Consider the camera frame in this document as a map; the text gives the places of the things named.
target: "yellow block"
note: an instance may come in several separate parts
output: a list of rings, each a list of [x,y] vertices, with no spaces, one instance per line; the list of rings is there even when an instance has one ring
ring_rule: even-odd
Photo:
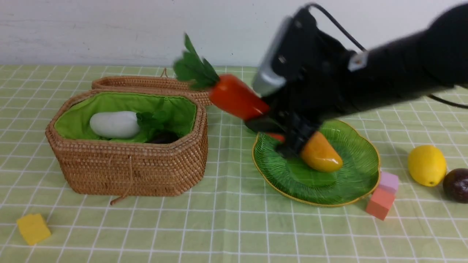
[[[28,245],[48,238],[51,235],[49,228],[41,214],[29,214],[16,221],[21,235]]]

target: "basket handle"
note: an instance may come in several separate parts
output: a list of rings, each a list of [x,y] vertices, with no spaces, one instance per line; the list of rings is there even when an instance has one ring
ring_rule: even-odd
[[[126,198],[127,195],[128,195],[128,192],[130,191],[130,189],[131,189],[132,186],[133,186],[133,167],[132,167],[132,157],[131,157],[131,156],[129,157],[129,161],[130,161],[130,183],[128,184],[127,190],[125,190],[125,193],[124,193],[124,194],[122,194],[121,196],[119,196],[119,197],[115,198],[114,200],[112,200],[112,201],[110,202],[110,205],[114,205],[114,204],[117,203],[118,201],[121,201],[121,200],[123,200],[124,198]]]
[[[159,76],[159,77],[162,78],[163,75],[165,75],[166,78],[168,78],[168,68],[165,67],[165,68],[162,70],[161,76]]]

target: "green checkered tablecloth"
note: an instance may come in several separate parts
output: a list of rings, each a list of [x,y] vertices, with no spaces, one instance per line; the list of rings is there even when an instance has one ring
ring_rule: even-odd
[[[217,67],[251,83],[255,68]],[[366,201],[317,208],[269,187],[251,157],[255,135],[209,107],[204,179],[178,197],[74,193],[44,129],[70,96],[105,75],[159,76],[162,68],[0,66],[0,263],[441,263],[468,262],[468,205],[416,184],[407,154],[435,144],[450,169],[467,167],[468,111],[429,99],[346,118],[400,177],[382,222]],[[441,94],[468,103],[468,90]],[[16,220],[41,213],[52,236],[27,246]]]

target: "salmon block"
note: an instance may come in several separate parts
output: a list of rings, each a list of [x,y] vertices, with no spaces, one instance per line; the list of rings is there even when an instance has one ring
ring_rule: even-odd
[[[384,221],[395,201],[395,195],[377,187],[367,204],[366,212]]]
[[[396,194],[398,191],[398,176],[387,172],[381,172],[379,187],[389,193]]]

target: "green glass plate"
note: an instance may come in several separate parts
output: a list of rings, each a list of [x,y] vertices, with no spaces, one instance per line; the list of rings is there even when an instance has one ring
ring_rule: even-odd
[[[372,193],[380,181],[374,145],[339,120],[327,121],[320,132],[343,159],[340,170],[323,173],[299,158],[286,160],[274,150],[279,141],[259,133],[252,157],[266,182],[288,198],[319,206],[348,205]]]

